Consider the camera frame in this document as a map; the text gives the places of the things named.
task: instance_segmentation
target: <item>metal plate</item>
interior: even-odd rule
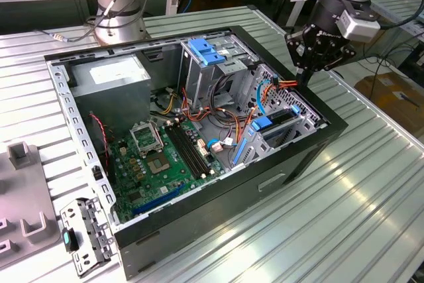
[[[146,25],[153,37],[241,25],[295,71],[283,32],[246,7],[152,17]],[[66,30],[68,36],[76,36],[86,29]],[[95,46],[94,40],[88,38],[78,47],[87,45]],[[0,49],[0,116],[14,112],[27,118],[1,127],[0,140],[24,137],[40,147],[58,213],[72,199],[90,197],[92,191],[84,181],[61,112],[48,108],[37,117],[28,113],[34,106],[57,103],[51,81],[43,76],[47,71],[42,56],[50,50],[76,47],[30,32],[0,36],[0,48],[5,48]],[[424,259],[423,147],[334,74],[316,74],[310,87],[349,124],[343,135],[302,178],[132,282],[407,281]],[[77,280],[63,244],[0,275],[15,282]],[[84,280],[123,282],[124,275],[114,256]]]

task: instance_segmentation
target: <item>aluminum table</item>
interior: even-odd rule
[[[294,71],[283,31],[247,7],[146,24],[153,37],[241,25]],[[0,36],[0,145],[25,140],[39,147],[57,214],[93,193],[43,55],[93,46],[93,37],[69,45],[35,32]],[[339,139],[302,177],[131,282],[407,282],[424,260],[424,147],[334,73],[315,74],[310,88],[349,124]],[[57,242],[0,271],[0,281],[78,278]],[[124,282],[117,256],[82,281]]]

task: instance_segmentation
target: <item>motherboard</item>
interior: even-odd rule
[[[109,179],[121,222],[223,174],[220,163],[205,153],[202,142],[189,121],[161,127],[149,123],[111,142],[109,165],[114,176]]]

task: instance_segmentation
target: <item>ventilation slot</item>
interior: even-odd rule
[[[250,153],[252,152],[253,148],[249,148],[246,152],[246,155],[244,156],[242,162],[246,162],[247,158],[249,157]]]

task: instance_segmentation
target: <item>blue latch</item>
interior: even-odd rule
[[[300,107],[298,107],[297,105],[292,105],[291,106],[291,110],[296,114],[299,115],[300,114]]]
[[[272,125],[272,122],[266,116],[259,117],[252,122],[252,127],[255,131],[259,131],[267,126]]]
[[[213,45],[211,45],[205,39],[189,40],[188,45],[206,66],[225,61],[225,57],[219,55]]]

